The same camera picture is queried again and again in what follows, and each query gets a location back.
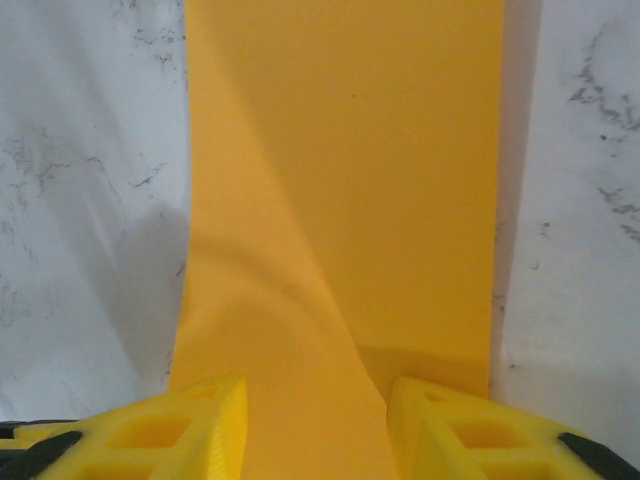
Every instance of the marble-patterned surface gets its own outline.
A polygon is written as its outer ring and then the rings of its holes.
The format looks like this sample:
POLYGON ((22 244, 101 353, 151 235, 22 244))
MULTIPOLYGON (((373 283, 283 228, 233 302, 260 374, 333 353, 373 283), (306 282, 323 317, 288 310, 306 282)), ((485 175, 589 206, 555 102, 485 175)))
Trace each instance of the marble-patterned surface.
POLYGON ((640 465, 640 3, 544 2, 525 131, 503 138, 494 396, 640 465))
MULTIPOLYGON (((507 0, 493 395, 640 459, 640 4, 507 0)), ((0 2, 0 418, 166 383, 182 0, 0 2)))
POLYGON ((189 212, 181 0, 0 4, 0 417, 159 391, 189 212))

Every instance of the yellow paper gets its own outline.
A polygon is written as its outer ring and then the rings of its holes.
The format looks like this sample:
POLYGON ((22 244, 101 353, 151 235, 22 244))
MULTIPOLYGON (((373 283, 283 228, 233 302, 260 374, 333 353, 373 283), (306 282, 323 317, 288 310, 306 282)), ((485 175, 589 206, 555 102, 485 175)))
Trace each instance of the yellow paper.
POLYGON ((245 478, 393 478, 394 376, 486 394, 501 7, 187 0, 171 382, 247 374, 245 478))

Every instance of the yellow sheet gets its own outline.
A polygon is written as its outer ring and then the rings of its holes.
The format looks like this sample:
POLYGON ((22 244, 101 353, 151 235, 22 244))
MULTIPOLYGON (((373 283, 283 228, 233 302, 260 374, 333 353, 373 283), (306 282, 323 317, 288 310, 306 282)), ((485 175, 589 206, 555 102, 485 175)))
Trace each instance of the yellow sheet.
POLYGON ((487 391, 501 1, 186 9, 171 385, 247 374, 247 479, 393 478, 395 375, 487 391))

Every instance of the yellow strip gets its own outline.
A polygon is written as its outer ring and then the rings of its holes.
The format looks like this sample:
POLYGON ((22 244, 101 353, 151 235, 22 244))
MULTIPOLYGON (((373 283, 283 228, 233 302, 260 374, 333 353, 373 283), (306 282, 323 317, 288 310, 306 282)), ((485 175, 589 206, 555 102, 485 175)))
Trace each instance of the yellow strip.
POLYGON ((485 394, 499 0, 187 0, 172 386, 246 372, 245 478, 392 478, 391 378, 485 394))

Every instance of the yellow plastic part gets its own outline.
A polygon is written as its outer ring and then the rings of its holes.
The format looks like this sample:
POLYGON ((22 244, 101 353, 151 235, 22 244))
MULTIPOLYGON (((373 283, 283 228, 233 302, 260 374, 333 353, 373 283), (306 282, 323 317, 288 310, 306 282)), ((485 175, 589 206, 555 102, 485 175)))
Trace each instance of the yellow plastic part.
POLYGON ((487 393, 502 1, 185 6, 171 386, 246 372, 247 479, 393 478, 393 377, 487 393))
POLYGON ((79 422, 19 427, 0 448, 81 431, 38 480, 238 480, 246 395, 244 377, 229 374, 79 422))
POLYGON ((600 478, 557 440, 580 432, 421 380, 395 380, 387 420, 402 480, 600 478))

